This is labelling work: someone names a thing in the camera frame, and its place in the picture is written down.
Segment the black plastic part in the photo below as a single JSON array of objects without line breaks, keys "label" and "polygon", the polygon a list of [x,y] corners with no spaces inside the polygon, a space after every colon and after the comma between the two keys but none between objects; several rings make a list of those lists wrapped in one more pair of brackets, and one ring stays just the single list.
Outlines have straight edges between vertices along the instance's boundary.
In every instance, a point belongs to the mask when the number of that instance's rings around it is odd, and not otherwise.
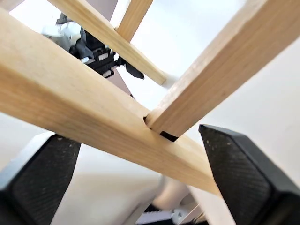
[{"label": "black plastic part", "polygon": [[52,135],[0,173],[0,224],[49,225],[73,176],[80,143]]},{"label": "black plastic part", "polygon": [[300,190],[249,138],[208,125],[199,132],[237,225],[300,224]]},{"label": "black plastic part", "polygon": [[68,19],[68,17],[65,14],[60,13],[60,18],[56,21],[56,24],[64,24],[70,21],[72,20]]},{"label": "black plastic part", "polygon": [[92,51],[105,48],[105,45],[85,30],[86,46]]},{"label": "black plastic part", "polygon": [[126,62],[126,70],[129,72],[132,76],[139,78],[139,79],[145,79],[144,74],[138,71],[136,68],[134,68],[131,64]]},{"label": "black plastic part", "polygon": [[139,79],[145,79],[144,74],[138,71],[135,67],[133,67],[131,64],[129,64],[126,60],[124,60],[122,57],[119,56],[117,60],[117,64],[119,66],[125,66],[127,72],[129,72],[132,76],[139,78]]},{"label": "black plastic part", "polygon": [[170,140],[171,142],[174,142],[174,141],[176,141],[178,139],[178,137],[173,136],[173,135],[171,135],[171,134],[169,134],[169,133],[167,133],[165,131],[162,131],[160,133],[160,135],[163,136],[163,137],[165,137],[166,139]]}]

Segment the wooden frame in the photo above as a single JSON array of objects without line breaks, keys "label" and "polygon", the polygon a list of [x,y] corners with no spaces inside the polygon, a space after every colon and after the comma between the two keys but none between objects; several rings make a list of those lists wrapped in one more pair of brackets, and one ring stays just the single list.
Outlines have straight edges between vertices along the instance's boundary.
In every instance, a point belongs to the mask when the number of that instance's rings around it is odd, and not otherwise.
[{"label": "wooden frame", "polygon": [[7,11],[11,11],[22,2],[24,2],[24,0],[0,0],[0,7]]},{"label": "wooden frame", "polygon": [[[84,0],[49,1],[157,83],[165,81],[129,43],[151,0],[133,1],[117,31]],[[205,151],[182,134],[299,36],[300,2],[249,1],[152,112],[3,9],[0,21],[2,112],[220,195]]]}]

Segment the wooden stick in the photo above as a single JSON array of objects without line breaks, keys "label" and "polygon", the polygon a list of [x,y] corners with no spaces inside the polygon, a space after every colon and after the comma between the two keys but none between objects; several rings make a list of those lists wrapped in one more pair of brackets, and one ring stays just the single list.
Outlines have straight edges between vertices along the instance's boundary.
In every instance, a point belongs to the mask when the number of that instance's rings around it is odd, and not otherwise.
[{"label": "wooden stick", "polygon": [[24,2],[24,0],[0,0],[0,7],[7,11],[11,11],[22,2]]},{"label": "wooden stick", "polygon": [[0,111],[219,194],[202,147],[151,131],[149,110],[3,9],[0,23]]},{"label": "wooden stick", "polygon": [[126,13],[117,28],[118,34],[128,42],[133,38],[152,1],[153,0],[131,0]]},{"label": "wooden stick", "polygon": [[117,52],[136,69],[158,84],[166,80],[165,74],[153,65],[141,52],[123,39],[96,9],[85,0],[49,0],[65,15],[79,23],[98,40]]},{"label": "wooden stick", "polygon": [[147,116],[147,125],[179,137],[299,34],[299,0],[248,1]]}]

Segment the wooden slat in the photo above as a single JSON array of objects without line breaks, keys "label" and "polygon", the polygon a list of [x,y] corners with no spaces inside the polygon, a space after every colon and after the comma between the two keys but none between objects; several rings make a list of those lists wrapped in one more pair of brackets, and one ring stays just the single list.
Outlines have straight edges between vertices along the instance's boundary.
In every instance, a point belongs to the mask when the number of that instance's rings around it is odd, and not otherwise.
[{"label": "wooden slat", "polygon": [[79,23],[94,37],[104,44],[109,45],[122,58],[156,83],[161,85],[165,82],[166,76],[164,72],[153,65],[133,45],[122,38],[108,20],[85,0],[49,0],[49,2],[72,20]]},{"label": "wooden slat", "polygon": [[153,0],[131,0],[126,13],[117,28],[118,34],[128,42],[133,38],[152,1]]},{"label": "wooden slat", "polygon": [[0,7],[7,11],[11,11],[22,2],[24,2],[24,0],[0,0]]},{"label": "wooden slat", "polygon": [[3,9],[0,23],[0,111],[219,194],[202,147],[151,131],[149,110]]},{"label": "wooden slat", "polygon": [[147,116],[147,125],[182,135],[299,34],[299,0],[248,1]]}]

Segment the light wood strip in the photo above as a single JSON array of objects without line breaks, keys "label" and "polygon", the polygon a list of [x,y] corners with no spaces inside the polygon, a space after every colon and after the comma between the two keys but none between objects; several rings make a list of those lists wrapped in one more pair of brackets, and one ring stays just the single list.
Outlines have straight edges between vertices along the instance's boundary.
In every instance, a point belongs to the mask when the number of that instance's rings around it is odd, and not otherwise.
[{"label": "light wood strip", "polygon": [[22,2],[24,2],[24,0],[0,0],[0,7],[7,11],[11,11]]},{"label": "light wood strip", "polygon": [[79,23],[98,40],[117,52],[136,69],[158,84],[166,80],[165,73],[152,64],[133,45],[122,38],[96,9],[85,0],[49,0],[65,15]]},{"label": "light wood strip", "polygon": [[181,136],[299,34],[299,0],[248,1],[147,116],[147,125]]},{"label": "light wood strip", "polygon": [[197,143],[151,131],[149,110],[3,9],[0,23],[0,111],[219,195]]},{"label": "light wood strip", "polygon": [[152,2],[153,0],[131,0],[117,28],[118,34],[130,42]]}]

